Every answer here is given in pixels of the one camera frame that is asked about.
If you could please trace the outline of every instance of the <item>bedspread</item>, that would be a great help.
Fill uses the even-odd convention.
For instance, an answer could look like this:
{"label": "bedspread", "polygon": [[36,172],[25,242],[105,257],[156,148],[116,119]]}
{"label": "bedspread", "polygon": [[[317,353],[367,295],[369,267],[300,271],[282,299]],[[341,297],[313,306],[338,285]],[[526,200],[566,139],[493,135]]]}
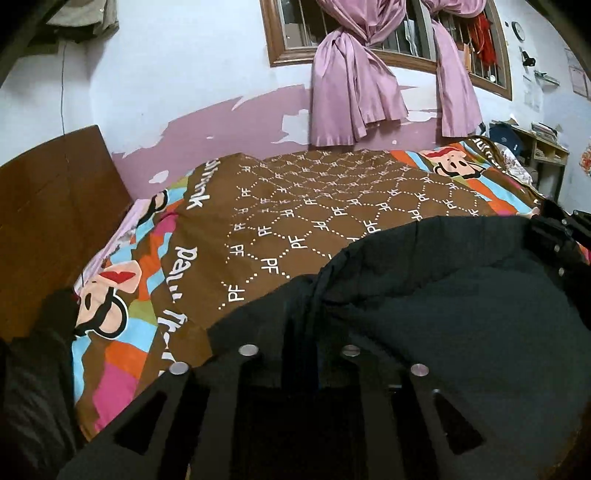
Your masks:
{"label": "bedspread", "polygon": [[535,194],[489,154],[478,141],[424,153],[235,154],[170,185],[80,293],[72,354],[85,436],[172,362],[204,363],[220,318],[318,272],[351,242],[432,216],[531,212]]}

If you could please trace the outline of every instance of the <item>cartoon monkey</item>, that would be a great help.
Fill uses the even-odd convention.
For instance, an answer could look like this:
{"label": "cartoon monkey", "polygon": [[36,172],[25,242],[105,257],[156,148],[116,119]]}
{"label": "cartoon monkey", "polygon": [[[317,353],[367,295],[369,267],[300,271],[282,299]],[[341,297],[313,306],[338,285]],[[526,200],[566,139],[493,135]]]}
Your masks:
{"label": "cartoon monkey", "polygon": [[142,215],[142,218],[138,221],[138,226],[142,223],[147,222],[150,217],[158,212],[162,212],[168,204],[168,191],[163,190],[152,197],[148,210]]}
{"label": "cartoon monkey", "polygon": [[80,292],[76,336],[84,336],[90,330],[107,339],[121,335],[127,326],[128,312],[116,292],[135,292],[140,278],[141,269],[135,260],[111,265],[91,278]]}
{"label": "cartoon monkey", "polygon": [[444,177],[462,177],[465,180],[477,179],[486,168],[466,160],[466,153],[453,147],[445,147],[439,151],[424,150],[420,152],[435,164],[435,173]]}

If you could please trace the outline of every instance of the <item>white wall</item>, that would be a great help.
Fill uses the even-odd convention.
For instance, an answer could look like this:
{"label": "white wall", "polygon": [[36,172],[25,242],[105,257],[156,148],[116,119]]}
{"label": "white wall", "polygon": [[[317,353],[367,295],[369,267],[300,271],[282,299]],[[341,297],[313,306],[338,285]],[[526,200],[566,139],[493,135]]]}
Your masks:
{"label": "white wall", "polygon": [[[526,2],[496,4],[504,20],[518,18],[526,30],[535,30],[539,15]],[[309,64],[269,67],[258,2],[177,0],[162,8],[157,0],[128,0],[118,9],[119,32],[89,48],[93,113],[112,152],[151,147],[171,120],[214,103],[289,85],[310,86]],[[512,72],[515,101],[478,90],[485,121],[510,114],[523,124],[540,121],[542,111],[523,105],[519,42],[503,27],[511,64],[517,66]],[[526,46],[536,55],[534,43]],[[410,110],[437,108],[433,74],[393,71],[401,85],[421,89],[405,93]]]}
{"label": "white wall", "polygon": [[[578,168],[591,135],[582,126],[591,116],[588,102],[571,94],[562,40],[524,0],[495,3],[508,42],[514,99],[477,89],[484,120],[513,114],[524,126],[563,123],[574,147],[561,200],[570,208],[591,209],[585,207],[589,179]],[[120,30],[112,38],[91,42],[87,56],[83,47],[68,45],[64,103],[66,131],[97,123],[113,153],[151,147],[169,122],[207,106],[240,97],[244,102],[290,85],[310,86],[309,64],[269,67],[258,2],[176,0],[163,8],[157,0],[126,0],[118,9]],[[524,43],[512,31],[513,20],[524,27]],[[533,78],[533,69],[522,66],[520,46],[538,60],[539,70],[563,83],[559,92],[544,95],[539,112],[524,104],[523,75]],[[433,74],[393,71],[401,85],[416,87],[403,93],[409,110],[437,108]],[[60,75],[61,55],[29,57],[15,65],[0,89],[0,164],[61,134]],[[571,105],[568,112],[578,112],[571,124],[561,108],[565,102]],[[301,129],[299,137],[305,138],[305,125]]]}
{"label": "white wall", "polygon": [[[61,135],[61,60],[55,55],[17,60],[0,87],[0,165]],[[85,48],[66,47],[64,124],[66,132],[93,125]]]}
{"label": "white wall", "polygon": [[557,124],[562,126],[570,150],[560,204],[569,212],[591,212],[591,177],[579,165],[583,152],[591,142],[591,102],[573,92],[569,62],[564,52],[566,43],[560,38],[556,43],[561,50],[555,58],[556,65],[560,66],[558,79],[561,85],[546,89],[544,120],[552,127]]}

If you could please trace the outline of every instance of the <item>books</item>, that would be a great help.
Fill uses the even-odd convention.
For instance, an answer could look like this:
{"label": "books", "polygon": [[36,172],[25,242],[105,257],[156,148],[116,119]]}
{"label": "books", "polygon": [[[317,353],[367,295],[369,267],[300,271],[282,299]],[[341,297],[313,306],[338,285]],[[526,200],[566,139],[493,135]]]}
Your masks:
{"label": "books", "polygon": [[558,143],[558,132],[554,130],[554,128],[549,127],[548,125],[540,124],[538,122],[531,123],[531,130],[533,133],[538,135],[545,140],[548,140],[552,143]]}

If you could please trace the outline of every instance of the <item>bed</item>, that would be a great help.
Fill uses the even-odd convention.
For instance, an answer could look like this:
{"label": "bed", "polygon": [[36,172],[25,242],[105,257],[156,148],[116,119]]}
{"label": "bed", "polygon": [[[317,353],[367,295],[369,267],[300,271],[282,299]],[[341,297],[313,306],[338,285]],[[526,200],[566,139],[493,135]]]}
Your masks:
{"label": "bed", "polygon": [[78,289],[74,400],[93,438],[207,330],[351,242],[432,216],[530,215],[541,196],[488,140],[436,151],[308,151],[211,160],[149,201]]}
{"label": "bed", "polygon": [[542,199],[476,137],[423,152],[235,154],[134,203],[96,126],[4,165],[0,184],[12,279],[0,334],[26,336],[44,298],[75,285],[73,404],[87,440],[173,362],[210,358],[211,325],[351,242],[432,216],[531,215]]}

